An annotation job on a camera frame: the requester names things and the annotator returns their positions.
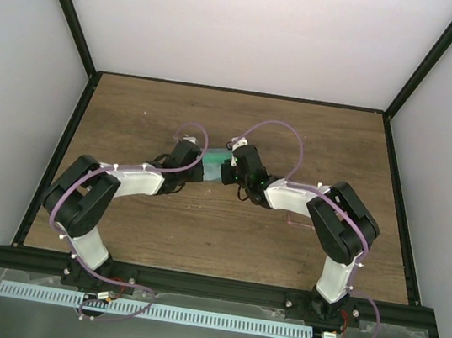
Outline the pink sunglasses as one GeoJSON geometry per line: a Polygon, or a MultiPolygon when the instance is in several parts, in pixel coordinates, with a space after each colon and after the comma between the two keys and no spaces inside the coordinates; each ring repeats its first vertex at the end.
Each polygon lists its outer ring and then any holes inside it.
{"type": "Polygon", "coordinates": [[[311,224],[305,224],[305,223],[299,223],[299,221],[294,221],[292,215],[290,213],[287,213],[287,224],[288,225],[293,225],[299,228],[304,228],[304,229],[309,229],[309,230],[314,230],[314,225],[311,224]]]}

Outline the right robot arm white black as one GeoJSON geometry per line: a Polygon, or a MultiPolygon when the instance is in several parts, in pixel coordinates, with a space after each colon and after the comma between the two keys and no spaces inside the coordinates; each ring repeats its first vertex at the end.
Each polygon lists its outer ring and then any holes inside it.
{"type": "Polygon", "coordinates": [[[254,205],[299,214],[312,222],[326,260],[312,289],[311,312],[321,322],[333,320],[353,290],[353,275],[380,236],[375,219],[347,182],[332,186],[291,182],[269,175],[258,150],[247,140],[233,140],[228,148],[231,159],[221,164],[224,184],[238,185],[254,205]]]}

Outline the light blue cleaning cloth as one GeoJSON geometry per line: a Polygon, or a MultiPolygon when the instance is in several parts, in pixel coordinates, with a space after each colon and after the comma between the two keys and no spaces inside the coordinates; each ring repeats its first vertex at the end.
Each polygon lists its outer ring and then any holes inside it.
{"type": "Polygon", "coordinates": [[[204,167],[204,173],[203,173],[203,180],[208,181],[217,181],[219,182],[221,180],[221,164],[218,163],[203,163],[204,167]]]}

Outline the blue-grey glasses case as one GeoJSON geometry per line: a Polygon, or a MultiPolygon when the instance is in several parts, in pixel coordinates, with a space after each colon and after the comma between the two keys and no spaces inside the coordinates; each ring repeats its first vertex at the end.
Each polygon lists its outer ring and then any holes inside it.
{"type": "Polygon", "coordinates": [[[225,161],[231,160],[231,152],[225,148],[210,148],[205,152],[202,165],[206,163],[223,164],[225,161]]]}

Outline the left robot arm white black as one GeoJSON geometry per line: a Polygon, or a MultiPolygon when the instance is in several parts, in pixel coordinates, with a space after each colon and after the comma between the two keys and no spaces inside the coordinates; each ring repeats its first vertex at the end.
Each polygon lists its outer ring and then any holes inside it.
{"type": "Polygon", "coordinates": [[[41,204],[48,211],[51,227],[68,241],[90,288],[103,288],[111,280],[112,256],[102,241],[98,222],[112,200],[168,195],[189,182],[202,182],[204,154],[185,138],[171,153],[133,167],[100,164],[92,156],[79,156],[44,191],[41,204]]]}

